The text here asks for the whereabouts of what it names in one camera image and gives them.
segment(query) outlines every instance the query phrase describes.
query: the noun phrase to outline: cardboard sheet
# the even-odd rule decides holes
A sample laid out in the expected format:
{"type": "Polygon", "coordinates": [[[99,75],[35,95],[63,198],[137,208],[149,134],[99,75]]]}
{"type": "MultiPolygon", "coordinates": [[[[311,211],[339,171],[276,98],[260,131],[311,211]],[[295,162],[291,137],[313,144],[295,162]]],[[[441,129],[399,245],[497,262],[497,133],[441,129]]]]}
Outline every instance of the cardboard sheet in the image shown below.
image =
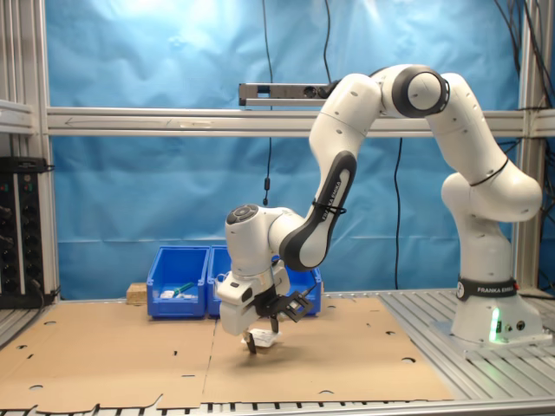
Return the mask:
{"type": "Polygon", "coordinates": [[[76,413],[197,407],[214,321],[152,321],[146,306],[63,303],[0,351],[0,408],[76,413]]]}
{"type": "Polygon", "coordinates": [[[276,344],[250,355],[218,325],[202,401],[452,399],[377,299],[326,300],[318,318],[283,322],[280,330],[276,344]]]}

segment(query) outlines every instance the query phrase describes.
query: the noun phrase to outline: blue backdrop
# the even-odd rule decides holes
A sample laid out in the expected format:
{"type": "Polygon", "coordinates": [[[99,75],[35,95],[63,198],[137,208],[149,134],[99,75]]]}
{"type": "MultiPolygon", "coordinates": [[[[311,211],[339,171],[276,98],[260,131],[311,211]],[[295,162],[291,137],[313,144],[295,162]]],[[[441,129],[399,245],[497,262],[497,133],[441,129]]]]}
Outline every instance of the blue backdrop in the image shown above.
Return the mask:
{"type": "MultiPolygon", "coordinates": [[[[268,0],[274,82],[326,82],[323,0],[268,0]]],[[[237,108],[268,82],[259,0],[47,0],[53,106],[237,108]]],[[[398,63],[462,74],[485,110],[517,107],[508,32],[493,2],[330,0],[333,79],[398,63]]],[[[62,295],[124,296],[161,244],[223,244],[226,213],[262,203],[265,138],[53,138],[62,295]]],[[[398,140],[367,140],[321,265],[327,290],[391,289],[398,140]]],[[[271,206],[304,215],[319,180],[307,139],[274,139],[271,206]]],[[[453,287],[451,169],[433,139],[406,139],[401,288],[453,287]]]]}

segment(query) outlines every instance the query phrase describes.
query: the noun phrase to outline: small box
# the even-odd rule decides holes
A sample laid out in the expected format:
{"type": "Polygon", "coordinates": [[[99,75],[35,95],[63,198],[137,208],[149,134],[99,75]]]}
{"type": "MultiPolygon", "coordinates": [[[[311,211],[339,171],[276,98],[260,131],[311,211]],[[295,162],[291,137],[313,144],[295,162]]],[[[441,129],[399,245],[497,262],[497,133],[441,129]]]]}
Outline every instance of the small box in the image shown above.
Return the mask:
{"type": "Polygon", "coordinates": [[[206,272],[210,247],[162,246],[147,279],[147,309],[153,318],[203,318],[206,313],[206,272]],[[162,298],[186,283],[184,297],[162,298]]]}
{"type": "Polygon", "coordinates": [[[146,305],[147,304],[147,284],[131,283],[127,289],[127,305],[146,305]]]}
{"type": "MultiPolygon", "coordinates": [[[[210,317],[219,317],[219,305],[221,300],[216,295],[216,281],[223,282],[225,275],[232,269],[232,259],[227,252],[225,245],[213,245],[210,249],[210,262],[206,276],[206,310],[210,317]]],[[[317,286],[306,296],[314,308],[307,315],[316,315],[320,312],[322,301],[322,275],[320,270],[315,268],[311,271],[295,271],[286,267],[291,289],[290,295],[295,290],[303,292],[311,288],[316,281],[317,286]]]]}

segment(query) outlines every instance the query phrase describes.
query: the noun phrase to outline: wooden block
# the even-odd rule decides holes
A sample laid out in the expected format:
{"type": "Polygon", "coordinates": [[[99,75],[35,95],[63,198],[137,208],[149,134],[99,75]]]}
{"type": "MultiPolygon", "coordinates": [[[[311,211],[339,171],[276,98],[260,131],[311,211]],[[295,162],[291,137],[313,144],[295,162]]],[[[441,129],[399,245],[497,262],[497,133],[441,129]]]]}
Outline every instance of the wooden block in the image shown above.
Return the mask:
{"type": "Polygon", "coordinates": [[[127,289],[127,305],[146,305],[147,304],[147,284],[131,283],[127,289]]]}

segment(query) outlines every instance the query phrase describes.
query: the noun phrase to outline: metal grating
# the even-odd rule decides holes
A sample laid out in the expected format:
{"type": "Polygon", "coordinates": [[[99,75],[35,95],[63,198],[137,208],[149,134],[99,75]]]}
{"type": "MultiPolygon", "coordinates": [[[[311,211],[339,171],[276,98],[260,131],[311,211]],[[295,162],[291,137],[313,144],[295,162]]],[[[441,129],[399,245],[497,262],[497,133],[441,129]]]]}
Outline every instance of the metal grating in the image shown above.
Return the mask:
{"type": "MultiPolygon", "coordinates": [[[[456,297],[450,289],[399,290],[394,292],[329,293],[328,298],[377,296],[395,316],[454,394],[443,402],[323,402],[323,403],[225,403],[203,404],[198,409],[161,411],[145,409],[95,409],[61,416],[180,416],[183,414],[548,414],[555,413],[555,346],[515,348],[473,353],[468,360],[456,354],[430,329],[434,322],[454,317],[456,297]]],[[[546,322],[555,322],[555,302],[529,300],[546,322]]],[[[24,325],[31,311],[0,311],[0,345],[3,333],[24,325]]],[[[35,411],[5,412],[0,416],[34,416],[35,411]]]]}

